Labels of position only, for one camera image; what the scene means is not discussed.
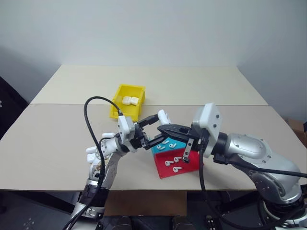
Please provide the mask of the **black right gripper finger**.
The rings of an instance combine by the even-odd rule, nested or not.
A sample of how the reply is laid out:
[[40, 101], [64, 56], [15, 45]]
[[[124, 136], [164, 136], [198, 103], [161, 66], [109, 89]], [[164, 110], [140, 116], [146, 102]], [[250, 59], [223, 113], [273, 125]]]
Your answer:
[[167, 124], [159, 126], [160, 132], [189, 132], [190, 127], [176, 125], [176, 124]]
[[190, 129], [189, 128], [180, 128], [178, 130], [158, 129], [158, 131], [164, 138], [171, 138], [177, 141], [187, 141], [189, 139], [188, 133]]

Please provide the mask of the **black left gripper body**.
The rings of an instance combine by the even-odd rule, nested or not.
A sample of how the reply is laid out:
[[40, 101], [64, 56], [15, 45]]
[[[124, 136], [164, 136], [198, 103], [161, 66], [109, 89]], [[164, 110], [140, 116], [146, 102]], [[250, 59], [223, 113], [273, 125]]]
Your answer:
[[148, 150], [150, 148], [150, 145], [147, 134], [144, 132], [143, 128], [138, 123], [134, 123], [134, 128], [134, 137], [130, 140], [130, 144], [136, 150], [140, 148]]

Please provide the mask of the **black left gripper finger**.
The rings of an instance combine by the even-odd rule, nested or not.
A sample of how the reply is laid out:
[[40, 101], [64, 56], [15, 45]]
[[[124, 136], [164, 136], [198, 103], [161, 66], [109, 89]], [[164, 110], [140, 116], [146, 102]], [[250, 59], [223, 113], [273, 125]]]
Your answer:
[[158, 114], [154, 114], [154, 115], [150, 115], [142, 120], [140, 120], [138, 122], [138, 125], [143, 128], [146, 125], [152, 125], [154, 123], [156, 123], [157, 121], [159, 121], [159, 117]]
[[150, 148], [162, 143], [165, 139], [166, 136], [164, 136], [163, 134], [156, 135], [153, 139], [149, 139], [147, 134], [144, 133], [144, 142], [145, 142], [144, 149], [149, 150]]

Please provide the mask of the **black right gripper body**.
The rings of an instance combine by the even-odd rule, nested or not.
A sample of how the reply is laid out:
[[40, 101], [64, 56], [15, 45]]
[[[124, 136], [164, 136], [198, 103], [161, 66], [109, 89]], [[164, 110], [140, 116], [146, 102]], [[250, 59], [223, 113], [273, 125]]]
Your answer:
[[182, 160], [189, 163], [191, 151], [205, 150], [208, 145], [208, 130], [192, 126], [188, 132], [188, 141], [183, 153]]

